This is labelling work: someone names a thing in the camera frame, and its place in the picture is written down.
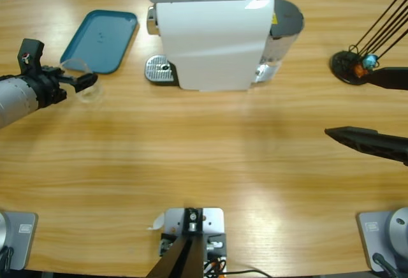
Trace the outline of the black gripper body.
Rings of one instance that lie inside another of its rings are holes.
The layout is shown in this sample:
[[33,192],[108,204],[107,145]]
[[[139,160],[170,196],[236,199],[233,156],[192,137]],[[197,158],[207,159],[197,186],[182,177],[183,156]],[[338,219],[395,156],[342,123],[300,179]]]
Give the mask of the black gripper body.
[[36,95],[38,109],[60,103],[67,98],[67,92],[60,87],[60,80],[47,75],[48,67],[50,66],[43,66],[40,70],[30,69],[27,72],[27,84]]

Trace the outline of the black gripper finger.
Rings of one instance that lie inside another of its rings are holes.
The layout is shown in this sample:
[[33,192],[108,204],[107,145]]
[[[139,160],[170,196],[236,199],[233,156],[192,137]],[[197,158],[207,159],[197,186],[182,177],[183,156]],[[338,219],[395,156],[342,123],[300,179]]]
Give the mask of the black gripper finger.
[[74,87],[75,92],[81,92],[93,86],[98,80],[98,76],[93,73],[87,73],[79,77],[66,77],[65,83]]
[[66,71],[60,67],[48,67],[47,75],[57,77],[58,79],[74,79],[73,75],[67,74]]
[[407,138],[353,126],[328,128],[324,133],[358,152],[398,161],[407,166]]
[[408,68],[386,67],[371,71],[365,81],[385,89],[408,90]]

